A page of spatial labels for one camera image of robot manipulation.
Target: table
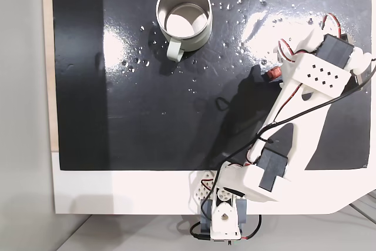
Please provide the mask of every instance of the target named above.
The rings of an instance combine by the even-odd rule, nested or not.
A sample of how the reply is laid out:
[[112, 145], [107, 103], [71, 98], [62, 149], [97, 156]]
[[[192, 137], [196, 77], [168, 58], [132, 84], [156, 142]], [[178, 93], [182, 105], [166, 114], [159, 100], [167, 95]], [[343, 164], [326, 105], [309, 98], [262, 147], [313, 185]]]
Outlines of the table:
[[[326, 9], [357, 46], [371, 47], [370, 0], [211, 1], [209, 42], [176, 64], [155, 24], [156, 0], [53, 0], [56, 64], [51, 28], [46, 57], [57, 213], [197, 213], [200, 170], [246, 143], [279, 93], [262, 75], [276, 65], [279, 37], [309, 30]], [[44, 6], [51, 27], [51, 0]], [[331, 107], [299, 199], [249, 202], [248, 212], [330, 213], [374, 188], [370, 97], [369, 86]], [[273, 139], [288, 151], [291, 129]]]

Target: white wall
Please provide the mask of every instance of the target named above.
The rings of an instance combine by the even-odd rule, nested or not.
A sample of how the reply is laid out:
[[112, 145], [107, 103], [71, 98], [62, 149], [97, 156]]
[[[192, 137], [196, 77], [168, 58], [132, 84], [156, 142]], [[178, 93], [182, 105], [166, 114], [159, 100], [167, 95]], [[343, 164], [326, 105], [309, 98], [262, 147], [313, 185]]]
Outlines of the white wall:
[[56, 250], [87, 216], [55, 215], [42, 0], [0, 0], [0, 250]]

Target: black surface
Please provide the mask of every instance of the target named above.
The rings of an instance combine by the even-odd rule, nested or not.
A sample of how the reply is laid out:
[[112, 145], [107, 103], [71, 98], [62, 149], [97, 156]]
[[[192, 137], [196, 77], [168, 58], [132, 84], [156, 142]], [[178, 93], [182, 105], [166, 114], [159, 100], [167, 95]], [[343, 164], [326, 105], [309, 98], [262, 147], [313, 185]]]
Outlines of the black surface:
[[[332, 12], [370, 51], [371, 0], [211, 1], [209, 42], [176, 64], [154, 24], [157, 0], [53, 0], [62, 170], [216, 168], [259, 129], [279, 94], [261, 73], [276, 65], [273, 31], [289, 21], [318, 25]], [[274, 146], [288, 149], [286, 136], [276, 133]], [[369, 142], [370, 87], [331, 107], [307, 169], [366, 166]]]

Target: wooden edge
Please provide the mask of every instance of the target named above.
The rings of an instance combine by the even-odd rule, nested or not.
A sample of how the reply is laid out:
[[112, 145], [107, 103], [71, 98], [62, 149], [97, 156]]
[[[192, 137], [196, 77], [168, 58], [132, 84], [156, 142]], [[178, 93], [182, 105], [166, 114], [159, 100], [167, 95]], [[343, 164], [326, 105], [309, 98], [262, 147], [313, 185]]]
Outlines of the wooden edge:
[[55, 44], [53, 35], [52, 0], [43, 0], [43, 25], [45, 36], [45, 62], [48, 97], [49, 136], [51, 151], [59, 151], [58, 108], [56, 105]]

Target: black wire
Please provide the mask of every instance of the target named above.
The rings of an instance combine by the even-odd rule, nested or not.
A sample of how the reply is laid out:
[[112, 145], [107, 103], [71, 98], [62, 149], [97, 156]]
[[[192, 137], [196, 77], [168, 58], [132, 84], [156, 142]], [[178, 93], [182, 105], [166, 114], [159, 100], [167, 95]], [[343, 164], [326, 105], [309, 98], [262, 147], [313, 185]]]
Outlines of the black wire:
[[196, 226], [198, 226], [199, 224], [200, 224], [200, 222], [197, 222], [197, 223], [195, 223], [193, 226], [191, 226], [190, 229], [189, 229], [189, 233], [190, 233], [193, 237], [196, 237], [196, 238], [197, 238], [197, 236], [198, 236], [197, 233], [194, 233], [194, 232], [193, 232], [193, 229], [194, 229]]
[[260, 230], [260, 227], [261, 227], [261, 220], [262, 220], [262, 216], [259, 215], [258, 216], [258, 224], [257, 224], [257, 227], [254, 229], [253, 233], [251, 233], [250, 235], [246, 236], [244, 239], [251, 239], [253, 236], [256, 235], [256, 233]]
[[215, 187], [216, 187], [216, 184], [217, 184], [217, 182], [218, 182], [218, 178], [219, 178], [219, 173], [220, 173], [221, 167], [222, 167], [222, 165], [223, 165], [224, 163], [226, 163], [228, 160], [230, 160], [231, 158], [233, 158], [234, 156], [236, 156], [237, 154], [239, 154], [241, 151], [243, 151], [243, 150], [249, 148], [249, 147], [250, 147], [252, 144], [254, 144], [254, 143], [256, 142], [256, 140], [257, 140], [258, 138], [260, 138], [261, 135], [262, 135], [264, 132], [266, 132], [267, 130], [272, 129], [272, 128], [275, 128], [276, 126], [280, 126], [280, 125], [283, 125], [283, 124], [285, 124], [285, 123], [291, 122], [292, 120], [294, 120], [294, 119], [296, 119], [296, 118], [299, 118], [299, 117], [301, 117], [301, 116], [303, 116], [303, 115], [305, 115], [305, 114], [308, 114], [308, 113], [310, 113], [310, 112], [312, 112], [312, 111], [315, 111], [315, 110], [317, 110], [317, 109], [320, 109], [320, 108], [322, 108], [322, 107], [328, 106], [328, 105], [330, 105], [330, 104], [332, 104], [332, 103], [334, 103], [334, 102], [337, 102], [337, 101], [339, 101], [339, 100], [341, 100], [341, 99], [343, 99], [343, 98], [345, 98], [345, 97], [348, 97], [349, 95], [351, 95], [351, 94], [353, 94], [354, 92], [358, 91], [359, 89], [363, 88], [363, 87], [364, 87], [364, 86], [365, 86], [365, 85], [371, 80], [371, 78], [373, 77], [373, 75], [375, 74], [375, 72], [376, 72], [376, 68], [373, 69], [373, 71], [371, 72], [370, 76], [369, 76], [369, 77], [368, 77], [363, 83], [361, 83], [360, 85], [354, 87], [353, 89], [349, 90], [348, 92], [346, 92], [346, 93], [340, 95], [339, 97], [333, 98], [332, 100], [329, 100], [329, 101], [324, 102], [324, 103], [322, 103], [322, 104], [320, 104], [320, 105], [317, 105], [317, 106], [315, 106], [315, 107], [312, 107], [312, 108], [310, 108], [310, 109], [308, 109], [308, 110], [306, 110], [306, 111], [300, 112], [300, 113], [298, 113], [298, 114], [296, 114], [296, 115], [294, 115], [294, 116], [292, 116], [292, 117], [290, 117], [290, 118], [287, 118], [287, 119], [285, 119], [285, 120], [283, 120], [283, 121], [276, 122], [276, 123], [271, 123], [271, 124], [269, 124], [269, 125], [266, 125], [266, 126], [263, 127], [262, 129], [260, 129], [260, 131], [259, 131], [259, 132], [258, 132], [258, 133], [257, 133], [257, 134], [256, 134], [256, 135], [255, 135], [255, 136], [254, 136], [254, 137], [253, 137], [253, 138], [252, 138], [247, 144], [245, 144], [244, 146], [242, 146], [241, 148], [239, 148], [238, 150], [236, 150], [234, 153], [230, 154], [228, 157], [226, 157], [225, 159], [223, 159], [222, 162], [219, 164], [219, 167], [218, 167], [218, 170], [217, 170], [216, 177], [215, 177], [215, 179], [214, 179], [213, 185], [211, 186], [212, 189], [210, 190], [209, 194], [204, 198], [204, 200], [203, 200], [202, 203], [201, 203], [201, 212], [202, 212], [202, 214], [204, 214], [204, 216], [205, 216], [208, 220], [212, 220], [210, 217], [208, 217], [208, 215], [207, 215], [206, 212], [204, 211], [203, 206], [204, 206], [204, 204], [206, 203], [206, 201], [209, 199], [210, 195], [212, 195], [213, 191], [215, 190]]

